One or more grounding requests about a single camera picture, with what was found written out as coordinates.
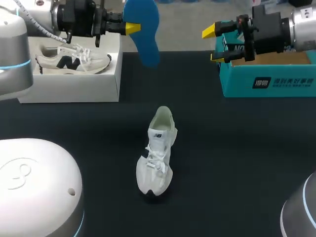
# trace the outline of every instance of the shoe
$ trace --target shoe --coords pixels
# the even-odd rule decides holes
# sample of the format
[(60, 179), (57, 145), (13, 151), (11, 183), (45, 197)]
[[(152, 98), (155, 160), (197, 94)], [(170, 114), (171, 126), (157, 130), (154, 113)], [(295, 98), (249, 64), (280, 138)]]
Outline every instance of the shoe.
[(177, 132), (170, 109), (158, 108), (148, 129), (148, 146), (136, 166), (138, 188), (148, 197), (161, 195), (171, 182), (170, 148)]
[(100, 53), (76, 44), (59, 47), (40, 47), (36, 55), (41, 74), (95, 74), (105, 69), (111, 61), (107, 53)]

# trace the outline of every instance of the cardboard box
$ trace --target cardboard box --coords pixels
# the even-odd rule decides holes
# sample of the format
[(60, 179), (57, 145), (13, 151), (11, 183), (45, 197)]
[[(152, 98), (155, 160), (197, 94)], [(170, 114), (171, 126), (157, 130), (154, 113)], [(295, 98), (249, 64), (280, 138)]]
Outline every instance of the cardboard box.
[[(237, 32), (217, 38), (216, 51), (239, 49), (243, 42)], [(218, 63), (222, 90), (226, 97), (315, 97), (316, 51), (256, 55), (254, 61), (244, 59)]]
[(95, 48), (95, 38), (73, 37), (72, 43), (101, 50), (112, 57), (103, 73), (93, 75), (41, 75), (35, 62), (39, 44), (47, 47), (61, 43), (45, 38), (30, 38), (30, 51), (34, 68), (34, 85), (27, 95), (18, 98), (20, 103), (68, 103), (68, 102), (117, 102), (119, 101), (122, 67), (121, 36), (107, 33), (101, 37), (100, 48)]

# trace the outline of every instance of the blue shoe insole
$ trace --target blue shoe insole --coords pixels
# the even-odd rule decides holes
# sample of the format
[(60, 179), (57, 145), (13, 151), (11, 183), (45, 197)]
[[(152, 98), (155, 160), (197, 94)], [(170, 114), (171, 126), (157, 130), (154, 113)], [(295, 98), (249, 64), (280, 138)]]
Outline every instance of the blue shoe insole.
[(123, 20), (141, 24), (141, 31), (130, 34), (143, 65), (156, 66), (159, 50), (155, 35), (159, 25), (159, 12), (154, 0), (127, 0), (123, 11)]

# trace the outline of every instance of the black n logo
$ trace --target black n logo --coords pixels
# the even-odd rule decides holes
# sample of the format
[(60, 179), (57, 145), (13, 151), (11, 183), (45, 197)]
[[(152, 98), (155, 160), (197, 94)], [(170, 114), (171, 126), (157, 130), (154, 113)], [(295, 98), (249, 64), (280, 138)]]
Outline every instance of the black n logo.
[(64, 66), (66, 66), (68, 69), (76, 70), (79, 65), (80, 60), (78, 58), (73, 62), (71, 56), (63, 56), (57, 64), (57, 68), (64, 68)]

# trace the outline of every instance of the black logo label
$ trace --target black logo label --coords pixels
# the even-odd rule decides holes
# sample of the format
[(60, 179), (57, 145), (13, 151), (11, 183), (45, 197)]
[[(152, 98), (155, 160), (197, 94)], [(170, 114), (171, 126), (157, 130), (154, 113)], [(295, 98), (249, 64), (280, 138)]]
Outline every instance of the black logo label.
[(245, 46), (242, 43), (228, 43), (227, 48), (229, 51), (235, 51), (235, 50), (244, 50)]
[(271, 78), (256, 78), (252, 88), (253, 89), (267, 89), (269, 87)]
[(63, 56), (59, 63), (57, 64), (57, 68), (64, 68), (66, 66), (68, 69), (76, 70), (77, 67), (80, 65), (80, 60), (78, 58), (75, 59), (73, 62), (72, 57), (70, 56)]

